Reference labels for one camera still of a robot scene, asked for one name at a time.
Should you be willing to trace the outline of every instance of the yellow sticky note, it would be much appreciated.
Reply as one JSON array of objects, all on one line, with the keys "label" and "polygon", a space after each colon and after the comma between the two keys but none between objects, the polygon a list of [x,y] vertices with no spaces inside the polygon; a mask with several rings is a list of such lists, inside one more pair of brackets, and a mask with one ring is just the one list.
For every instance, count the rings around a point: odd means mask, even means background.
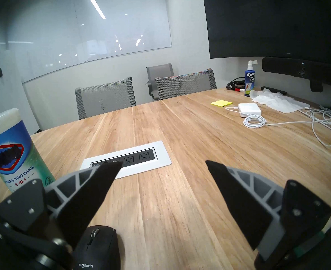
[{"label": "yellow sticky note", "polygon": [[223,106],[230,105],[232,103],[233,102],[228,102],[228,101],[225,101],[225,100],[217,100],[216,102],[212,102],[211,104],[216,105],[216,106],[223,107]]}]

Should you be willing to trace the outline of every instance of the black mouse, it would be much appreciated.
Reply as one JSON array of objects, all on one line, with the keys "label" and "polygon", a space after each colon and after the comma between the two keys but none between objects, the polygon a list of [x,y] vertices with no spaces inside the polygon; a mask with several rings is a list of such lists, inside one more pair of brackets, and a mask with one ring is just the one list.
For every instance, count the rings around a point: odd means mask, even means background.
[{"label": "black mouse", "polygon": [[86,229],[73,252],[73,269],[120,269],[117,232],[114,228],[94,225]]}]

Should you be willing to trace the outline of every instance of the mouse scroll wheel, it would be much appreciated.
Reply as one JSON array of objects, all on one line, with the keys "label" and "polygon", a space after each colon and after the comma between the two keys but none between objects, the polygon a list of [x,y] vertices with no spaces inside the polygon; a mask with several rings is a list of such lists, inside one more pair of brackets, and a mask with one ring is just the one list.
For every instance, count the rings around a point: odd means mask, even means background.
[{"label": "mouse scroll wheel", "polygon": [[93,231],[92,231],[92,235],[91,235],[91,237],[94,238],[94,237],[98,234],[99,231],[100,231],[99,228],[93,230]]}]

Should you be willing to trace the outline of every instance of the white paper towel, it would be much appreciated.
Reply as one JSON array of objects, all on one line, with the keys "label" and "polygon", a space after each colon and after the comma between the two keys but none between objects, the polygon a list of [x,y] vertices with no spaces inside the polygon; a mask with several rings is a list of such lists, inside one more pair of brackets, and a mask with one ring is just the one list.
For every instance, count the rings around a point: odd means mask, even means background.
[{"label": "white paper towel", "polygon": [[309,104],[299,102],[289,96],[284,96],[280,92],[272,93],[269,89],[263,91],[251,90],[249,96],[252,101],[265,104],[266,106],[275,109],[283,113],[290,113],[303,109],[303,107],[309,107]]}]

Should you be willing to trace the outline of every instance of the spray nozzle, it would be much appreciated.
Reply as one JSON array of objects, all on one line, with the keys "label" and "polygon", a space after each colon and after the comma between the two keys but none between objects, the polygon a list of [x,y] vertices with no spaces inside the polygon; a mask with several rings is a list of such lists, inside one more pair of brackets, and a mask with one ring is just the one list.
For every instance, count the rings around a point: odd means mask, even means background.
[{"label": "spray nozzle", "polygon": [[253,70],[253,66],[252,65],[257,65],[258,64],[258,61],[255,60],[255,61],[248,61],[248,71],[252,71]]}]

